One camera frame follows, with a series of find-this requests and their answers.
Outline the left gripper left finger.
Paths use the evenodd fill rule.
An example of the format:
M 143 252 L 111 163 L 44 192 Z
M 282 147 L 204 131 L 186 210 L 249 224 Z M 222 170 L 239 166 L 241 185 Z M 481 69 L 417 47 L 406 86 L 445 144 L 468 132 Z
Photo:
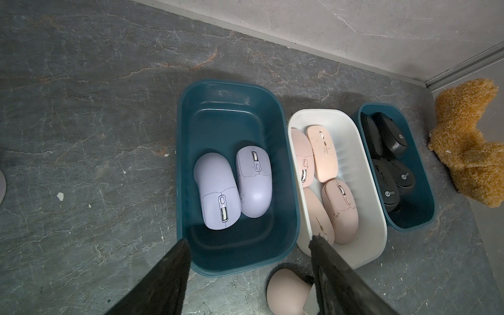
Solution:
M 192 256 L 179 240 L 151 271 L 108 314 L 180 314 Z

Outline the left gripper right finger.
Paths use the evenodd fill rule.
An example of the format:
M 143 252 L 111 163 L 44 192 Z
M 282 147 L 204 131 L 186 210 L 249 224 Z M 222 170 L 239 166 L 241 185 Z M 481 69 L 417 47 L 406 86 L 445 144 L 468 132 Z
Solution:
M 321 236 L 309 243 L 319 314 L 396 314 Z

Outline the pink mouse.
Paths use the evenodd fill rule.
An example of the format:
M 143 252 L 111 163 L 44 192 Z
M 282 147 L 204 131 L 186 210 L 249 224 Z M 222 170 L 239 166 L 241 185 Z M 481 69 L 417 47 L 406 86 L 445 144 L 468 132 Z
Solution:
M 298 129 L 291 128 L 291 136 L 297 159 L 297 167 L 300 172 L 300 180 L 303 188 L 309 187 L 314 180 L 314 156 L 311 143 L 307 136 Z
M 335 242 L 347 244 L 353 241 L 359 218 L 349 186 L 339 179 L 329 180 L 322 188 L 322 201 L 335 232 Z
M 273 314 L 318 314 L 313 276 L 300 278 L 290 269 L 279 269 L 270 278 L 266 300 Z
M 312 147 L 317 179 L 322 183 L 335 179 L 339 167 L 329 131 L 322 125 L 311 125 L 307 128 L 307 137 Z
M 312 235 L 321 236 L 329 245 L 333 245 L 335 241 L 335 231 L 324 206 L 310 188 L 304 188 L 303 192 Z

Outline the purple mouse top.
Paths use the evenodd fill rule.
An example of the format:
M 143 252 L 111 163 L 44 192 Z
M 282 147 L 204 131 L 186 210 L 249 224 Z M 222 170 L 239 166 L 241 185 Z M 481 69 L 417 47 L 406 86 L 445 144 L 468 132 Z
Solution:
M 241 216 L 237 184 L 228 160 L 215 152 L 201 156 L 194 166 L 203 221 L 211 230 L 224 230 Z

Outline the purple mouse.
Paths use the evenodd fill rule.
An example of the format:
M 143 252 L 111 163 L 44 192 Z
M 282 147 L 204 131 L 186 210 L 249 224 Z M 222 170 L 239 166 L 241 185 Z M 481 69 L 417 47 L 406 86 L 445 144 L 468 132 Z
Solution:
M 194 166 L 203 221 L 211 230 L 224 230 L 241 216 L 237 184 L 228 160 L 215 152 L 201 156 Z
M 272 201 L 269 155 L 258 146 L 245 146 L 236 155 L 241 212 L 249 218 L 263 216 Z

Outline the black mouse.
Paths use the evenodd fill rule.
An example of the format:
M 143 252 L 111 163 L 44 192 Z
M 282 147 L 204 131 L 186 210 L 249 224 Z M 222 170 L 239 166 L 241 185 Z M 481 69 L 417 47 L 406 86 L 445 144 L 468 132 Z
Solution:
M 382 160 L 373 159 L 379 190 L 387 213 L 394 211 L 400 203 L 400 195 L 391 172 Z
M 384 146 L 395 156 L 401 156 L 408 148 L 404 133 L 395 122 L 384 113 L 376 113 L 372 118 L 379 130 Z
M 364 113 L 360 115 L 362 129 L 366 139 L 366 144 L 372 158 L 380 158 L 383 155 L 383 145 L 381 135 L 375 121 Z
M 416 185 L 416 178 L 413 172 L 397 159 L 384 158 L 383 161 L 390 171 L 399 193 L 401 195 L 411 193 Z

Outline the purple mouse bottom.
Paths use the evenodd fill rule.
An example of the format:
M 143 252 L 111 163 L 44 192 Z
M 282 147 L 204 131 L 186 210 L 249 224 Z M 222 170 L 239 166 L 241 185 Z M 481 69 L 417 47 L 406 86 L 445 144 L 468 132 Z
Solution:
M 269 155 L 258 146 L 245 146 L 236 155 L 241 212 L 249 218 L 263 216 L 272 201 Z

